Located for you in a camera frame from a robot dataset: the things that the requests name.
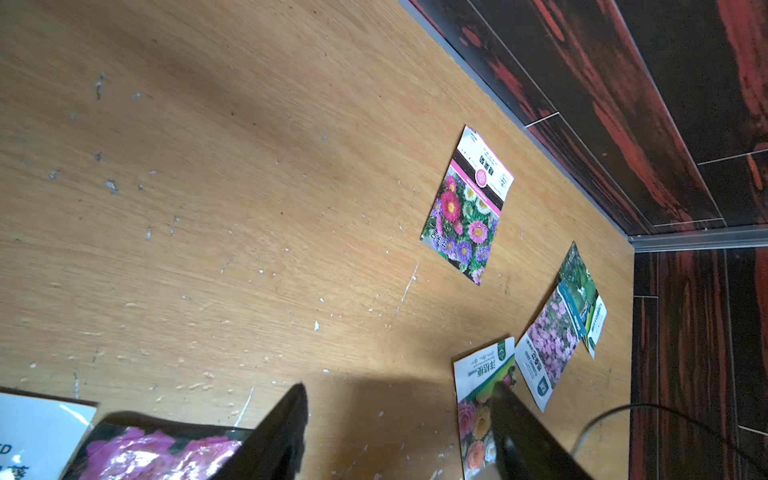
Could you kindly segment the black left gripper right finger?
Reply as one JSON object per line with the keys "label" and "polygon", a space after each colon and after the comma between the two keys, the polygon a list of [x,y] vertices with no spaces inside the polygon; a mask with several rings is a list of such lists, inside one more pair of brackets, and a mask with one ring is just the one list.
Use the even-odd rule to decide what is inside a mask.
{"label": "black left gripper right finger", "polygon": [[494,385],[490,412],[494,464],[502,479],[591,479],[502,382]]}

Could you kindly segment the yellow marigold seed packet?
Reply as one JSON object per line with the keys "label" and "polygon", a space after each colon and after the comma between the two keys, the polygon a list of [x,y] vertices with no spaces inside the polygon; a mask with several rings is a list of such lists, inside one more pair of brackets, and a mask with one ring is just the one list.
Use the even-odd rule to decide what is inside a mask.
{"label": "yellow marigold seed packet", "polygon": [[19,392],[1,393],[1,477],[58,479],[98,406]]}

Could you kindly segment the magenta flower green seed packet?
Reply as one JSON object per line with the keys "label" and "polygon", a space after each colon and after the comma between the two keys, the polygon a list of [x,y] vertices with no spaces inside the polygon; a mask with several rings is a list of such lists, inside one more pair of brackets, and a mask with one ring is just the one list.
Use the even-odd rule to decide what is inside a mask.
{"label": "magenta flower green seed packet", "polygon": [[178,422],[100,422],[63,479],[209,479],[251,435],[248,429]]}

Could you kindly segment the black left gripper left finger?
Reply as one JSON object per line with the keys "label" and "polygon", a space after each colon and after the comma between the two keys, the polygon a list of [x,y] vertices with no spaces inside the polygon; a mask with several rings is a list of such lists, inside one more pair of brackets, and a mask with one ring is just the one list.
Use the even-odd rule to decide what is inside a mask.
{"label": "black left gripper left finger", "polygon": [[308,419],[305,385],[294,384],[212,479],[295,479]]}

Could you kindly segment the mixed ranunculus seed packet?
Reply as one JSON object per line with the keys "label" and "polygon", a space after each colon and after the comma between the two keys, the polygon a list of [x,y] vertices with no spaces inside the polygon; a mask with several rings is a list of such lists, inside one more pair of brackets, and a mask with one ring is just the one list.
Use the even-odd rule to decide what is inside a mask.
{"label": "mixed ranunculus seed packet", "polygon": [[506,337],[453,362],[457,423],[464,479],[473,479],[496,460],[491,397],[497,384],[517,382],[516,341]]}

